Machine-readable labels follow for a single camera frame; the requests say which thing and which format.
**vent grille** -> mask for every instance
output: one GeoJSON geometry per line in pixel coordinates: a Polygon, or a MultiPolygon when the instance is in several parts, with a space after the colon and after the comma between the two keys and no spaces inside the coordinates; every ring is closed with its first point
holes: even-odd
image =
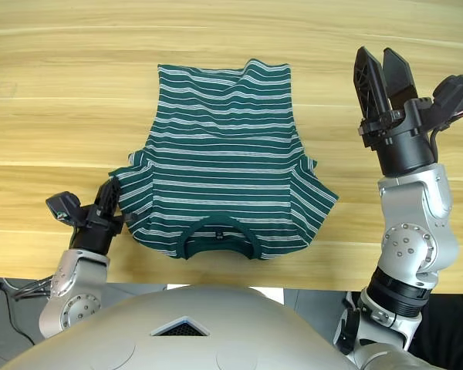
{"type": "Polygon", "coordinates": [[[198,329],[194,328],[192,325],[190,325],[187,322],[180,324],[178,326],[175,326],[174,328],[163,331],[158,335],[179,335],[179,336],[185,336],[185,337],[204,337],[204,334],[202,334],[198,329]]]}

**green striped shirt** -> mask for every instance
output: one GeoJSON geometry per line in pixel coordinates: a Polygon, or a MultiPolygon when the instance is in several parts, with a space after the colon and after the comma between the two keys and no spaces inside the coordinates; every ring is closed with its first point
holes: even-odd
{"type": "Polygon", "coordinates": [[[111,173],[134,239],[171,257],[229,249],[270,259],[309,245],[337,196],[314,175],[292,114],[290,68],[158,66],[143,149],[111,173]]]}

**floor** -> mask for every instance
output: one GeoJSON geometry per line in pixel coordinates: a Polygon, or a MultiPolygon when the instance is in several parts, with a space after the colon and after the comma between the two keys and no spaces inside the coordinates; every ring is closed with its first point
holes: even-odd
{"type": "MultiPolygon", "coordinates": [[[[10,282],[20,287],[29,281],[11,279],[10,282]]],[[[161,291],[164,288],[166,288],[164,284],[107,284],[102,296],[103,306],[109,307],[123,299],[139,294],[161,291]]],[[[332,340],[339,317],[343,312],[341,304],[343,297],[344,293],[339,291],[284,290],[285,304],[295,309],[329,342],[332,340]]],[[[38,319],[45,304],[45,298],[19,302],[11,301],[15,323],[36,343],[42,340],[38,328],[38,319]]],[[[29,346],[27,340],[15,333],[10,326],[5,297],[0,292],[0,368],[8,360],[28,349],[29,346]]]]}

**cable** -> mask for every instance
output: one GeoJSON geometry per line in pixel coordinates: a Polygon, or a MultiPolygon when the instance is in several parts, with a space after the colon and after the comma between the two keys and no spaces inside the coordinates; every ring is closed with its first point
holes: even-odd
{"type": "Polygon", "coordinates": [[[441,131],[444,131],[449,128],[449,126],[455,122],[458,121],[460,118],[463,118],[463,110],[460,112],[456,112],[450,119],[447,121],[444,125],[436,127],[432,130],[431,137],[429,138],[429,142],[431,144],[431,151],[432,154],[434,155],[434,160],[435,162],[439,161],[439,152],[438,152],[438,143],[436,142],[436,136],[438,133],[441,131]]]}
{"type": "Polygon", "coordinates": [[[3,282],[5,285],[7,285],[9,288],[13,289],[14,291],[18,291],[20,288],[17,288],[15,285],[12,285],[6,277],[2,278],[3,282]]]}
{"type": "Polygon", "coordinates": [[[10,306],[10,300],[8,299],[8,292],[3,288],[2,282],[0,282],[0,291],[2,291],[3,294],[5,295],[5,302],[7,303],[8,322],[10,322],[10,326],[12,326],[12,329],[14,329],[14,331],[17,334],[20,334],[23,338],[27,339],[29,343],[31,343],[31,345],[35,345],[35,342],[31,339],[31,337],[15,325],[15,322],[12,319],[12,310],[10,306]]]}

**white stripe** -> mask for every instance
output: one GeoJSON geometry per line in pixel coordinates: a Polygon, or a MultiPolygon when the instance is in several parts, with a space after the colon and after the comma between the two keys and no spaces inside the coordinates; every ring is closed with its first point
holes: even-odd
{"type": "Polygon", "coordinates": [[[188,119],[180,119],[176,117],[172,118],[160,118],[155,117],[154,122],[158,123],[176,123],[185,126],[202,126],[202,127],[217,127],[219,129],[224,130],[243,130],[243,129],[253,129],[253,130],[260,130],[260,129],[293,129],[295,127],[295,121],[289,121],[287,123],[253,123],[253,124],[223,124],[223,123],[215,123],[212,121],[201,122],[196,120],[188,120],[188,119]]]}
{"type": "Polygon", "coordinates": [[[158,185],[168,185],[172,187],[205,187],[205,188],[216,188],[216,189],[259,189],[259,190],[288,190],[289,185],[248,185],[248,184],[228,184],[228,183],[188,183],[183,181],[172,181],[172,180],[159,180],[154,179],[154,183],[158,185]]]}
{"type": "MultiPolygon", "coordinates": [[[[247,69],[250,65],[258,66],[262,69],[264,69],[267,72],[274,72],[274,71],[284,71],[285,69],[289,69],[290,66],[288,64],[283,64],[281,66],[267,66],[266,64],[255,60],[251,59],[247,62],[245,65],[244,69],[247,69]]],[[[230,74],[237,74],[241,75],[244,71],[244,69],[203,69],[203,68],[197,68],[197,70],[204,72],[204,73],[220,73],[220,72],[226,72],[230,74]]]]}
{"type": "Polygon", "coordinates": [[[153,143],[156,143],[156,144],[171,144],[171,145],[175,145],[175,146],[199,146],[199,147],[203,147],[203,146],[239,146],[241,148],[243,147],[247,147],[247,146],[250,146],[252,148],[267,148],[267,149],[274,149],[274,150],[281,150],[281,149],[289,149],[293,146],[298,146],[298,145],[302,145],[299,141],[296,141],[296,142],[292,142],[290,145],[288,146],[269,146],[269,145],[257,145],[257,144],[235,144],[235,143],[213,143],[213,144],[188,144],[188,143],[181,143],[179,141],[164,141],[164,140],[155,140],[154,138],[151,140],[153,143]]]}
{"type": "Polygon", "coordinates": [[[158,193],[172,193],[172,194],[193,194],[193,195],[202,195],[202,196],[211,196],[215,195],[217,197],[284,197],[284,194],[238,194],[238,193],[196,193],[194,191],[180,191],[180,190],[165,190],[165,189],[158,189],[158,193]]]}
{"type": "Polygon", "coordinates": [[[281,180],[290,180],[290,177],[276,177],[276,178],[268,178],[268,177],[213,177],[213,176],[194,176],[194,175],[175,175],[173,173],[160,173],[155,171],[155,174],[158,176],[170,176],[170,177],[190,177],[192,179],[219,179],[219,180],[255,180],[255,181],[281,181],[281,180]]]}
{"type": "Polygon", "coordinates": [[[289,202],[262,202],[262,201],[235,201],[235,200],[202,200],[202,199],[184,199],[184,198],[170,198],[161,197],[159,195],[153,196],[153,201],[160,201],[163,203],[173,204],[206,204],[212,206],[243,206],[243,207],[289,207],[289,202]]]}
{"type": "MultiPolygon", "coordinates": [[[[160,110],[157,111],[157,115],[161,115],[161,114],[167,114],[167,115],[170,115],[171,117],[173,117],[174,115],[174,112],[161,112],[160,110]]],[[[178,112],[179,115],[181,116],[189,116],[191,118],[195,118],[195,117],[209,117],[210,119],[212,119],[213,121],[225,121],[225,122],[230,122],[230,121],[240,121],[240,122],[243,122],[245,120],[251,120],[252,122],[257,122],[261,119],[267,119],[267,120],[272,120],[272,119],[280,119],[281,121],[284,121],[286,119],[293,119],[293,114],[290,115],[290,116],[287,116],[287,117],[275,117],[275,116],[270,116],[270,117],[226,117],[226,118],[218,118],[217,116],[212,116],[210,114],[189,114],[189,113],[183,113],[183,112],[178,112]]]]}
{"type": "MultiPolygon", "coordinates": [[[[157,156],[154,152],[151,152],[151,151],[146,151],[146,153],[148,153],[149,155],[151,155],[151,157],[154,159],[154,160],[168,160],[168,159],[171,159],[173,161],[175,161],[176,159],[173,159],[171,158],[171,156],[157,156]]],[[[279,161],[269,161],[269,162],[264,162],[264,161],[259,161],[259,162],[254,162],[254,161],[251,161],[251,160],[247,160],[247,161],[237,161],[237,160],[234,160],[233,158],[230,158],[228,160],[189,160],[188,158],[179,158],[177,159],[176,161],[179,161],[179,162],[185,162],[185,163],[189,163],[189,162],[192,162],[192,163],[206,163],[206,164],[209,164],[209,163],[213,163],[213,164],[216,164],[216,163],[223,163],[224,165],[231,165],[232,167],[235,167],[237,166],[238,164],[245,164],[245,165],[252,165],[252,164],[258,164],[260,166],[255,166],[253,168],[256,168],[256,169],[263,169],[263,167],[265,165],[269,165],[269,166],[276,166],[277,165],[280,165],[280,166],[288,166],[289,164],[291,163],[298,163],[299,161],[299,158],[297,156],[293,156],[291,157],[290,160],[279,160],[279,161]]]]}
{"type": "MultiPolygon", "coordinates": [[[[206,90],[206,91],[215,91],[215,92],[220,92],[220,93],[223,93],[225,92],[227,89],[209,89],[209,88],[205,88],[205,87],[202,87],[201,85],[198,85],[197,83],[195,83],[194,81],[191,81],[191,80],[187,80],[187,81],[174,81],[173,79],[167,79],[163,76],[160,76],[160,81],[163,80],[163,81],[167,81],[167,82],[171,82],[171,83],[183,83],[183,82],[187,82],[187,83],[190,83],[194,86],[197,86],[198,89],[201,89],[201,90],[206,90]]],[[[261,93],[263,93],[264,91],[267,91],[268,93],[270,92],[273,92],[273,91],[282,91],[282,92],[286,92],[286,93],[289,93],[290,92],[290,87],[283,87],[281,89],[267,89],[267,90],[264,90],[264,89],[256,89],[256,88],[253,88],[253,87],[250,87],[250,86],[246,86],[246,85],[237,85],[237,87],[241,87],[247,91],[249,90],[252,90],[252,91],[259,91],[261,93]]]]}
{"type": "Polygon", "coordinates": [[[158,112],[160,112],[159,107],[164,106],[165,108],[170,109],[182,109],[182,110],[204,110],[206,112],[218,115],[224,114],[281,114],[281,113],[291,113],[292,108],[286,109],[238,109],[238,108],[229,108],[229,109],[211,109],[207,106],[203,106],[202,104],[193,104],[193,105],[185,105],[185,104],[173,104],[173,103],[166,103],[163,101],[158,102],[158,112]]]}
{"type": "Polygon", "coordinates": [[[141,227],[137,231],[144,235],[156,235],[158,237],[180,237],[183,233],[183,231],[174,231],[171,233],[167,233],[166,231],[161,231],[161,230],[153,230],[153,229],[148,230],[148,229],[145,229],[144,227],[141,227]]]}
{"type": "Polygon", "coordinates": [[[233,86],[236,84],[236,82],[228,81],[227,79],[209,79],[206,77],[192,75],[187,71],[179,71],[176,69],[166,69],[163,66],[158,66],[157,70],[158,72],[162,72],[169,76],[187,76],[193,79],[194,81],[198,81],[198,82],[209,82],[209,83],[215,83],[217,85],[226,85],[226,86],[233,86]]]}
{"type": "Polygon", "coordinates": [[[153,206],[153,202],[149,202],[147,204],[144,204],[141,208],[137,208],[134,213],[136,214],[142,214],[143,212],[149,210],[153,206]]]}
{"type": "Polygon", "coordinates": [[[141,218],[140,220],[137,220],[137,222],[135,222],[134,224],[131,224],[129,226],[129,230],[132,230],[137,224],[140,224],[142,221],[147,220],[148,218],[150,218],[150,214],[148,214],[145,218],[141,218]]]}
{"type": "Polygon", "coordinates": [[[302,240],[302,238],[298,235],[292,235],[289,237],[280,237],[280,236],[265,237],[262,235],[256,235],[255,237],[257,237],[261,241],[301,241],[302,240]]]}
{"type": "Polygon", "coordinates": [[[309,221],[307,221],[307,219],[302,214],[299,214],[296,210],[290,210],[290,212],[292,213],[292,216],[295,216],[296,218],[301,220],[309,228],[310,231],[314,231],[317,234],[319,229],[310,224],[309,221]]]}
{"type": "Polygon", "coordinates": [[[194,222],[197,222],[197,221],[202,220],[203,218],[206,218],[206,217],[199,217],[199,216],[181,216],[181,215],[162,214],[160,212],[152,212],[149,215],[149,217],[150,218],[158,217],[158,218],[162,218],[163,220],[194,221],[194,222]]]}
{"type": "Polygon", "coordinates": [[[259,157],[259,158],[284,158],[288,159],[296,153],[303,152],[303,148],[297,147],[289,153],[267,153],[267,152],[239,152],[239,151],[224,151],[224,150],[184,150],[184,149],[167,149],[164,147],[147,145],[146,148],[154,150],[156,153],[173,153],[173,154],[187,154],[190,156],[246,156],[246,157],[259,157]]]}
{"type": "Polygon", "coordinates": [[[251,76],[248,76],[247,74],[243,75],[238,80],[228,81],[227,79],[219,79],[215,77],[211,78],[211,77],[196,76],[195,74],[189,73],[187,71],[182,71],[182,70],[179,71],[176,69],[166,69],[162,66],[158,67],[158,71],[164,73],[167,76],[187,76],[193,81],[215,83],[217,85],[225,85],[225,86],[236,86],[242,80],[252,82],[253,84],[257,86],[276,86],[276,85],[285,85],[287,83],[290,83],[289,74],[285,75],[285,76],[288,76],[286,79],[282,79],[279,81],[260,81],[258,79],[254,79],[251,76]]]}
{"type": "Polygon", "coordinates": [[[226,99],[234,98],[236,96],[239,98],[257,99],[257,100],[288,99],[292,97],[292,94],[289,92],[278,94],[278,95],[256,95],[256,94],[249,94],[249,93],[241,92],[241,91],[234,91],[226,95],[209,95],[209,94],[204,94],[203,92],[199,92],[196,89],[192,89],[191,87],[171,87],[163,83],[160,84],[160,90],[168,91],[169,93],[173,92],[173,93],[179,93],[179,94],[180,93],[181,94],[191,93],[196,96],[200,96],[201,98],[213,99],[213,100],[226,100],[226,99]]]}
{"type": "Polygon", "coordinates": [[[144,243],[149,243],[149,244],[161,244],[161,245],[175,245],[175,244],[178,244],[177,241],[174,241],[172,243],[167,243],[166,241],[156,241],[156,240],[151,240],[151,239],[143,239],[142,237],[140,237],[139,235],[136,235],[136,232],[135,231],[133,233],[133,238],[134,239],[137,239],[138,241],[142,241],[144,243]]]}
{"type": "Polygon", "coordinates": [[[240,105],[240,106],[291,106],[291,102],[282,102],[282,103],[265,103],[265,102],[260,102],[259,104],[256,103],[251,103],[251,102],[229,102],[225,104],[218,104],[218,103],[211,103],[211,102],[205,102],[199,98],[192,97],[192,98],[182,98],[180,96],[168,96],[164,95],[162,92],[160,92],[160,97],[165,97],[169,100],[177,100],[179,102],[185,101],[185,100],[197,100],[200,103],[205,104],[205,106],[231,106],[231,105],[240,105]]]}
{"type": "Polygon", "coordinates": [[[293,171],[292,172],[292,175],[298,180],[300,181],[301,183],[303,183],[306,187],[308,187],[310,190],[313,190],[315,193],[318,193],[320,196],[322,196],[323,198],[325,198],[326,200],[330,200],[331,203],[335,204],[336,202],[336,199],[334,197],[332,197],[331,195],[329,195],[328,193],[325,193],[324,191],[322,191],[320,188],[316,187],[315,185],[311,184],[311,183],[308,183],[307,181],[305,181],[302,177],[299,176],[299,174],[296,172],[296,171],[293,171]]]}
{"type": "Polygon", "coordinates": [[[147,194],[146,196],[140,198],[140,199],[136,199],[134,202],[130,203],[130,204],[127,204],[127,205],[123,205],[123,207],[120,207],[120,210],[126,210],[127,208],[130,208],[132,207],[134,204],[137,204],[139,202],[141,202],[142,200],[150,197],[152,195],[152,193],[149,193],[147,194]]]}
{"type": "Polygon", "coordinates": [[[136,195],[145,192],[146,190],[150,190],[153,188],[153,183],[149,183],[147,185],[144,185],[143,187],[138,187],[137,189],[134,189],[132,191],[129,191],[125,194],[120,195],[120,202],[123,202],[124,200],[127,200],[131,197],[135,197],[136,195]]]}
{"type": "Polygon", "coordinates": [[[299,194],[297,194],[298,198],[304,199],[304,201],[307,202],[307,203],[309,203],[309,204],[310,204],[310,203],[311,203],[311,204],[317,204],[318,207],[316,207],[316,208],[317,208],[320,212],[322,212],[321,209],[320,209],[320,207],[322,207],[323,209],[324,209],[324,208],[329,209],[329,207],[328,207],[327,205],[323,204],[321,201],[319,201],[319,199],[316,199],[316,198],[313,196],[314,194],[312,194],[312,193],[307,193],[307,192],[305,191],[305,189],[303,189],[300,185],[298,185],[297,183],[291,182],[291,183],[290,183],[290,190],[291,190],[291,191],[294,191],[294,188],[298,189],[299,192],[302,194],[302,196],[300,196],[299,194]]]}
{"type": "MultiPolygon", "coordinates": [[[[210,135],[208,133],[200,133],[200,134],[178,134],[178,133],[156,133],[156,132],[151,132],[151,136],[155,137],[171,137],[173,139],[200,139],[200,140],[205,140],[205,139],[217,139],[217,140],[223,140],[221,137],[217,137],[215,135],[210,135]]],[[[227,137],[226,140],[260,140],[260,141],[274,141],[276,143],[291,143],[292,140],[296,139],[298,136],[297,135],[292,135],[291,138],[288,139],[283,139],[280,137],[274,137],[274,136],[253,136],[253,137],[247,137],[247,138],[240,138],[240,137],[227,137]]]]}
{"type": "Polygon", "coordinates": [[[225,173],[264,173],[264,174],[284,174],[292,172],[295,166],[290,166],[281,169],[256,169],[256,168],[211,168],[211,167],[198,167],[198,166],[178,166],[176,164],[158,164],[155,166],[164,170],[181,170],[181,171],[195,171],[195,172],[225,172],[225,173]]]}
{"type": "Polygon", "coordinates": [[[143,167],[142,170],[135,170],[135,171],[125,172],[125,173],[120,173],[120,174],[117,174],[117,177],[119,179],[127,179],[132,176],[142,175],[143,173],[146,173],[147,171],[149,171],[150,168],[151,168],[151,165],[150,163],[148,163],[148,166],[143,167]]]}
{"type": "MultiPolygon", "coordinates": [[[[202,210],[195,210],[195,209],[189,209],[189,208],[163,207],[163,206],[160,206],[159,204],[154,204],[153,207],[154,208],[159,208],[161,210],[182,210],[182,211],[185,211],[185,212],[195,212],[195,211],[202,212],[202,210]]],[[[222,213],[232,212],[234,214],[289,214],[289,212],[286,211],[286,210],[268,210],[268,211],[232,210],[232,211],[230,211],[230,208],[212,210],[212,212],[222,212],[222,213]]]]}
{"type": "Polygon", "coordinates": [[[244,222],[246,224],[288,224],[293,225],[293,221],[289,218],[247,218],[247,217],[232,217],[233,219],[244,222]]]}
{"type": "Polygon", "coordinates": [[[124,189],[124,188],[126,188],[126,187],[131,187],[131,186],[133,186],[133,185],[136,184],[136,183],[139,183],[139,182],[141,182],[141,181],[147,181],[147,180],[149,180],[150,178],[151,178],[151,176],[143,177],[142,179],[133,181],[133,182],[131,182],[131,183],[126,183],[126,184],[122,185],[122,186],[120,187],[120,189],[124,189]]]}
{"type": "Polygon", "coordinates": [[[312,212],[314,212],[315,214],[318,214],[319,216],[321,216],[323,219],[327,217],[327,214],[325,214],[324,212],[322,212],[321,210],[319,210],[318,208],[314,207],[311,203],[309,202],[306,202],[305,199],[303,199],[300,195],[298,195],[295,191],[291,190],[290,189],[290,193],[293,195],[294,198],[296,198],[301,204],[303,204],[304,206],[306,206],[307,208],[309,208],[312,212]]]}

